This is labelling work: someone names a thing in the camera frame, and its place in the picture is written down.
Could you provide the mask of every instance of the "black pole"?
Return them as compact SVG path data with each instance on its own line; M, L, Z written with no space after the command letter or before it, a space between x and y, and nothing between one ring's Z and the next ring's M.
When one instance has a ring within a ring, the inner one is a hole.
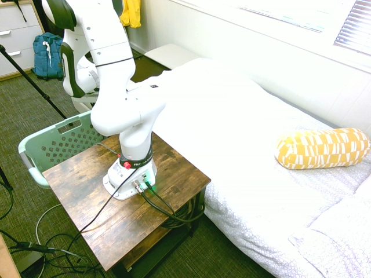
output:
M62 116L63 119L66 119L66 116L54 105L54 103L50 100L50 97L45 94L39 86L20 68L20 66L5 52L5 47L0 45L0 52L8 59L12 65L16 67L16 69L30 82L31 85L41 94L41 96Z
M2 171L1 166L0 166L0 177L2 178L5 186L7 186L9 189L13 189L12 186L10 185L8 179L6 178L4 172Z

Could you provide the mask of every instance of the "red button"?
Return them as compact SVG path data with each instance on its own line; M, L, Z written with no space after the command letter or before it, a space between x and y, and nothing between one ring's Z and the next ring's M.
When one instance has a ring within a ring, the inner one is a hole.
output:
M124 166L125 168L127 168L127 169L130 169L130 168L131 168L131 165L130 165L129 162L125 162L125 163L123 164L123 166Z

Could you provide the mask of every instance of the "yellow patterned pillow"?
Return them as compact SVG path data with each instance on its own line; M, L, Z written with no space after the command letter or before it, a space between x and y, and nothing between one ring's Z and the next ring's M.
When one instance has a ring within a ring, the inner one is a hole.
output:
M359 129L307 130L281 136L275 147L275 157L285 168L330 168L361 162L370 141Z

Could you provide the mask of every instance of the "laundry basket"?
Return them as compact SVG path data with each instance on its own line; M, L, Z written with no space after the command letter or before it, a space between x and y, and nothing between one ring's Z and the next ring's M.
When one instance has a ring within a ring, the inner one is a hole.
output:
M106 138L94 129L90 113L91 111L88 111L68 118L21 141L18 146L19 154L40 187L50 189L42 175L43 171Z

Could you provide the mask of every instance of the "yellow cloth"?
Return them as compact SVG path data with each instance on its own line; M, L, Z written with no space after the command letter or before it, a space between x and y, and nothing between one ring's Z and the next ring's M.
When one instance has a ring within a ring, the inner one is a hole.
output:
M123 26L138 28L140 24L140 0L123 0L123 12L120 16Z
M275 157L288 169L355 165L370 152L369 137L359 129L298 131L280 137Z

